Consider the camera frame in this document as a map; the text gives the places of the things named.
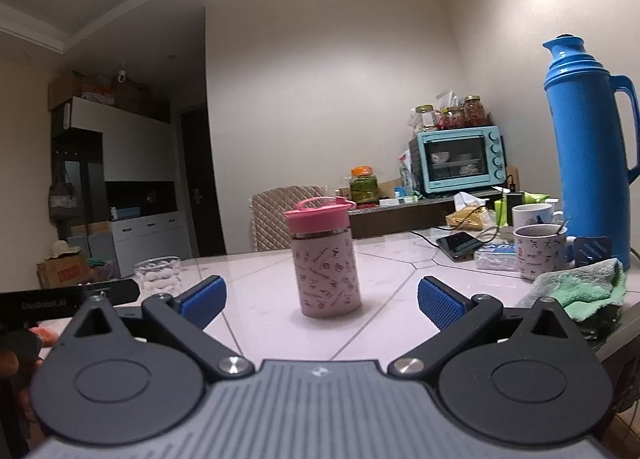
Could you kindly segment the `person left hand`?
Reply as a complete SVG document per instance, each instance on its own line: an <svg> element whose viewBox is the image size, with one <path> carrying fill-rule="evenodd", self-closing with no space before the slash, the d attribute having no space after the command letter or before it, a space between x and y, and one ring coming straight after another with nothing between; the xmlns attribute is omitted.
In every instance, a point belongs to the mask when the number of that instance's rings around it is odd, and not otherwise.
<svg viewBox="0 0 640 459"><path fill-rule="evenodd" d="M1 337L1 380L9 382L13 402L29 422L36 422L29 387L43 362L39 353L57 341L58 334L46 327L14 330Z"/></svg>

